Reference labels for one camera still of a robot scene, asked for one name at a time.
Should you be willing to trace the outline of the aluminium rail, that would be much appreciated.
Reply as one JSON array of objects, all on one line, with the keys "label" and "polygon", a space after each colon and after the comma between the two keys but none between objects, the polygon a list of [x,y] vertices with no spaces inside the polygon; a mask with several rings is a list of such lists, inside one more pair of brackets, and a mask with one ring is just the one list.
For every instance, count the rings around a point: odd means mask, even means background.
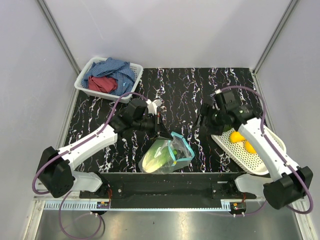
[{"label": "aluminium rail", "polygon": [[46,210],[239,212],[247,202],[262,197],[234,190],[227,182],[116,181],[104,196],[90,192],[70,194],[66,200],[47,198]]}]

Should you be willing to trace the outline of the blue patterned cloth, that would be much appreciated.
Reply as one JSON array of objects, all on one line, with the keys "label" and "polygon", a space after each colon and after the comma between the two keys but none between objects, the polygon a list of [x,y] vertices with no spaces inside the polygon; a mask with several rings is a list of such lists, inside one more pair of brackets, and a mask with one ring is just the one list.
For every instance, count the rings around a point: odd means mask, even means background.
[{"label": "blue patterned cloth", "polygon": [[110,95],[121,96],[131,92],[135,83],[135,72],[131,70],[130,63],[122,60],[113,59],[111,57],[104,61],[93,63],[90,69],[84,74],[81,80],[81,86],[89,89],[89,77],[109,77],[116,80],[118,87],[116,90],[108,93]]}]

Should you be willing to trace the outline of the dark green fake avocado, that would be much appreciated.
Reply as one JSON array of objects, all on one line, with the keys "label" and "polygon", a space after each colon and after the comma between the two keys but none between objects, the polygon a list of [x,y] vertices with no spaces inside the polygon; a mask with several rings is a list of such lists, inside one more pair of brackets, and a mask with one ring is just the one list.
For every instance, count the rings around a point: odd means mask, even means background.
[{"label": "dark green fake avocado", "polygon": [[225,132],[228,132],[228,131],[230,131],[232,128],[233,128],[232,125],[225,125],[224,128],[223,128],[223,132],[224,132],[224,133],[225,133]]}]

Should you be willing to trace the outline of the yellow fake lemon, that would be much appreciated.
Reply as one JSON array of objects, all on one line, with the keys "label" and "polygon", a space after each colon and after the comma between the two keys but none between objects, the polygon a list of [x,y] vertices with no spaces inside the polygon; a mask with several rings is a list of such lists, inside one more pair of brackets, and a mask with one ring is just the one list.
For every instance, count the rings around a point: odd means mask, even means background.
[{"label": "yellow fake lemon", "polygon": [[231,143],[239,143],[245,141],[246,138],[242,136],[238,131],[233,131],[229,136],[229,141]]},{"label": "yellow fake lemon", "polygon": [[250,153],[250,154],[256,154],[257,153],[256,150],[254,149],[254,147],[247,140],[244,143],[244,147],[245,147],[246,151],[248,153]]}]

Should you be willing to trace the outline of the dark red cloth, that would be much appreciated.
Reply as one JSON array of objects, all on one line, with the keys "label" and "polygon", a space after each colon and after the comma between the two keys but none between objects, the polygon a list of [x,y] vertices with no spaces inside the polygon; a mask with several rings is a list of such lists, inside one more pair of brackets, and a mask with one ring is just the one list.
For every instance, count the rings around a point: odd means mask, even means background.
[{"label": "dark red cloth", "polygon": [[88,79],[88,89],[101,93],[111,93],[118,88],[117,81],[112,77],[95,77],[90,76]]}]

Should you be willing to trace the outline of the aluminium frame post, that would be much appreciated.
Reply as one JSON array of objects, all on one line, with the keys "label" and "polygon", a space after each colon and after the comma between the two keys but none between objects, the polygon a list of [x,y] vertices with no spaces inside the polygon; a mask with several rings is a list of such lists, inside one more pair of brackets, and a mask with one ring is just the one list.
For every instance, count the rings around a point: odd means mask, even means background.
[{"label": "aluminium frame post", "polygon": [[62,32],[60,31],[59,26],[53,16],[53,14],[51,13],[46,1],[45,0],[35,0],[35,2],[37,3],[46,22],[48,23],[50,29],[52,30],[53,35],[55,36],[56,40],[58,41],[63,53],[65,54],[68,62],[70,63],[72,69],[78,75],[81,72],[81,70],[80,70],[80,68],[76,62],[76,59],[74,58],[65,38],[63,37]]},{"label": "aluminium frame post", "polygon": [[264,64],[265,60],[267,59],[269,53],[271,52],[273,46],[277,42],[279,36],[281,35],[284,27],[286,26],[289,18],[291,17],[292,13],[294,12],[295,8],[297,7],[299,0],[290,0],[284,13],[282,14],[275,30],[273,31],[266,47],[264,48],[260,58],[258,59],[255,67],[252,69],[253,74],[257,74],[261,69],[262,65]]}]

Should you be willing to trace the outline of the black marble pattern mat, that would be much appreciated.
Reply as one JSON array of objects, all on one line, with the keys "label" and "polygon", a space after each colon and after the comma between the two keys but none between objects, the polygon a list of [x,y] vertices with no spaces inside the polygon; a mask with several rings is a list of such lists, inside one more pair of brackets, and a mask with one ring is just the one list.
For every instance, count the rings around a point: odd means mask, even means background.
[{"label": "black marble pattern mat", "polygon": [[[161,99],[159,110],[169,131],[183,135],[195,153],[185,173],[240,172],[241,168],[211,139],[193,128],[203,103],[213,104],[214,92],[227,86],[238,89],[237,98],[258,113],[262,106],[254,92],[257,85],[248,68],[146,68],[136,91],[150,100]],[[79,172],[140,171],[139,162],[152,145],[140,131],[130,132],[116,144],[98,151],[77,167]]]}]

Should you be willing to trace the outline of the clear zip top bag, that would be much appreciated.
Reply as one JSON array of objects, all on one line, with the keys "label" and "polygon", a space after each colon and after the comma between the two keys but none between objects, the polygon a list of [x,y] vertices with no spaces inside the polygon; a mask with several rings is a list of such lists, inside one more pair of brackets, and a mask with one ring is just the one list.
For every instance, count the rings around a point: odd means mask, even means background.
[{"label": "clear zip top bag", "polygon": [[166,175],[187,167],[195,153],[186,139],[171,132],[172,140],[157,139],[140,160],[141,172]]}]

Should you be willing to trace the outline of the left aluminium frame post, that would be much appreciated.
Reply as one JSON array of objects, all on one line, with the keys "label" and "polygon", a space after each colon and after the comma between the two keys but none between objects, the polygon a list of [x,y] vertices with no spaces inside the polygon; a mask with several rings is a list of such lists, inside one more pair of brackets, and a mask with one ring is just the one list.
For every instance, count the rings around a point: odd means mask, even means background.
[{"label": "left aluminium frame post", "polygon": [[76,62],[76,59],[74,58],[65,38],[63,37],[62,32],[60,31],[59,26],[53,16],[53,14],[51,13],[46,1],[45,0],[35,0],[35,2],[37,3],[46,22],[48,23],[50,29],[52,30],[53,35],[55,36],[56,40],[58,41],[63,53],[65,54],[68,62],[70,63],[72,69],[78,75],[81,72],[81,70],[80,70],[80,68]]}]

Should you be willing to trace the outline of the green fake lettuce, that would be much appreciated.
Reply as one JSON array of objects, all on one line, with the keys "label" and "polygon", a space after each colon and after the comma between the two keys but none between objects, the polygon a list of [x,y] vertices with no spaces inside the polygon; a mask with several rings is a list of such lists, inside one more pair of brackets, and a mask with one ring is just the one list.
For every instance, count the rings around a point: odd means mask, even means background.
[{"label": "green fake lettuce", "polygon": [[171,141],[156,140],[140,160],[138,166],[141,172],[164,175],[174,171],[178,151]]}]

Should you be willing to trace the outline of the white perforated basket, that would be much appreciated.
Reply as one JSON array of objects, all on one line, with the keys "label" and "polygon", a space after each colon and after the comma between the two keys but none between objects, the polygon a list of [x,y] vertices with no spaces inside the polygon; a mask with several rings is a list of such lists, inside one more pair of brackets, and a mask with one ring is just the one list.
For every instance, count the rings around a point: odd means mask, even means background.
[{"label": "white perforated basket", "polygon": [[223,132],[222,135],[211,135],[211,138],[246,173],[257,176],[269,174],[266,165],[258,154],[247,151],[245,139],[231,142],[230,137],[233,132],[235,130],[231,128],[229,131]]}]

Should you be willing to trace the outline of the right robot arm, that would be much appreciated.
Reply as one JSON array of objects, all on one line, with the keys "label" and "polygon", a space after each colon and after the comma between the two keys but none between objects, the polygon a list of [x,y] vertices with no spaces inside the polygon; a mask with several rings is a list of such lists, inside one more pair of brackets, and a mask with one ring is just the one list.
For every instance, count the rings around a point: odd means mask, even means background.
[{"label": "right robot arm", "polygon": [[[299,166],[280,148],[264,124],[266,117],[259,116],[250,105],[242,105],[233,93],[234,89],[235,86],[229,86],[216,90],[215,104],[203,103],[193,126],[211,136],[221,136],[225,127],[232,127],[252,145],[266,166],[269,177],[242,174],[227,185],[228,195],[236,199],[250,193],[264,197],[276,210],[289,207],[298,214],[311,213],[314,209],[309,191],[312,170],[308,166]],[[309,201],[307,210],[290,207],[304,197]]]}]

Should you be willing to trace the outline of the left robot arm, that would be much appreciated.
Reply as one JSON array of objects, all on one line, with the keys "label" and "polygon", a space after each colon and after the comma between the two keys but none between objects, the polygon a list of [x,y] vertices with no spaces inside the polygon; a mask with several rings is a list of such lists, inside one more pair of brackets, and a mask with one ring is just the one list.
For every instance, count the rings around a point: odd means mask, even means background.
[{"label": "left robot arm", "polygon": [[160,99],[134,98],[119,112],[112,112],[104,125],[87,136],[60,149],[47,147],[42,152],[35,179],[53,198],[63,197],[70,191],[87,192],[97,198],[107,196],[111,187],[102,174],[79,172],[77,167],[130,131],[144,132],[151,139],[172,140],[158,111],[161,104]]}]

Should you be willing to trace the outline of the right aluminium frame post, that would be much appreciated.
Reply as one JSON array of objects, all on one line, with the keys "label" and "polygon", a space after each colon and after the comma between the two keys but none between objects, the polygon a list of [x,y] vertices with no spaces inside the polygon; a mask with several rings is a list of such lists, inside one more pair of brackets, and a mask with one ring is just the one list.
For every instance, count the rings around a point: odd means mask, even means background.
[{"label": "right aluminium frame post", "polygon": [[264,64],[265,60],[267,59],[269,53],[271,52],[273,46],[277,42],[279,36],[281,35],[284,27],[286,26],[289,18],[291,17],[292,13],[294,12],[295,8],[297,7],[299,0],[290,0],[284,13],[282,14],[275,30],[273,31],[266,47],[264,48],[260,58],[258,59],[255,67],[252,69],[253,74],[257,74],[261,69],[262,65]]}]

